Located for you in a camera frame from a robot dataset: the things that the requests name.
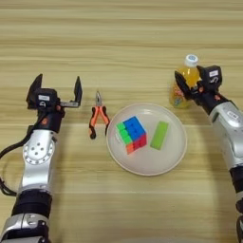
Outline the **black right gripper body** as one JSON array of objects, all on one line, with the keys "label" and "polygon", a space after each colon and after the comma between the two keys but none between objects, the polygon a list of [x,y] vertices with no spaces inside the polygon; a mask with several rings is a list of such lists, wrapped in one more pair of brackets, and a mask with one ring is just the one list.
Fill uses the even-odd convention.
[{"label": "black right gripper body", "polygon": [[219,93],[219,89],[216,86],[209,87],[202,82],[199,82],[197,87],[191,89],[191,98],[207,114],[210,114],[216,106],[228,101],[227,98]]}]

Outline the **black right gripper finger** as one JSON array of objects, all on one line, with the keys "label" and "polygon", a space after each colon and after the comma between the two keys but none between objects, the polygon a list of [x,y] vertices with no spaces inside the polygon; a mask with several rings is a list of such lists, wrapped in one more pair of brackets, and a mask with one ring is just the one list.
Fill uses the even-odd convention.
[{"label": "black right gripper finger", "polygon": [[197,68],[197,70],[198,70],[200,79],[203,80],[204,77],[205,77],[205,73],[206,73],[206,69],[205,69],[205,67],[203,67],[203,66],[201,66],[201,65],[197,65],[196,68]]},{"label": "black right gripper finger", "polygon": [[186,80],[183,77],[183,75],[176,71],[175,72],[175,79],[176,79],[177,85],[178,85],[179,89],[182,91],[185,99],[191,100],[191,89],[186,84]]}]

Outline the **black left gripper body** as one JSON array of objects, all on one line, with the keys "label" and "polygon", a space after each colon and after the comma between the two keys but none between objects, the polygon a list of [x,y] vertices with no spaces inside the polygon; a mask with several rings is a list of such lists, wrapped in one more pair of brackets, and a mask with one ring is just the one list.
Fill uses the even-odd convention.
[{"label": "black left gripper body", "polygon": [[60,131],[62,118],[65,116],[64,109],[60,106],[60,99],[53,101],[28,101],[28,109],[37,110],[37,122],[32,125],[33,130]]}]

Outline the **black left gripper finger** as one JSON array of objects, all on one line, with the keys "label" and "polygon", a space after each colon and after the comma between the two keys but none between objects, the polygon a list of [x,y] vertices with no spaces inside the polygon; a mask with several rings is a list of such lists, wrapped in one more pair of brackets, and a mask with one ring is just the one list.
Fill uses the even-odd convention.
[{"label": "black left gripper finger", "polygon": [[61,107],[78,108],[81,105],[83,89],[80,77],[77,77],[74,85],[74,100],[69,102],[60,102]]},{"label": "black left gripper finger", "polygon": [[33,81],[33,83],[31,84],[29,90],[28,90],[28,95],[27,95],[27,99],[30,100],[34,91],[37,89],[37,88],[40,88],[41,85],[42,85],[42,79],[43,79],[43,75],[42,74],[39,74],[35,80]]}]

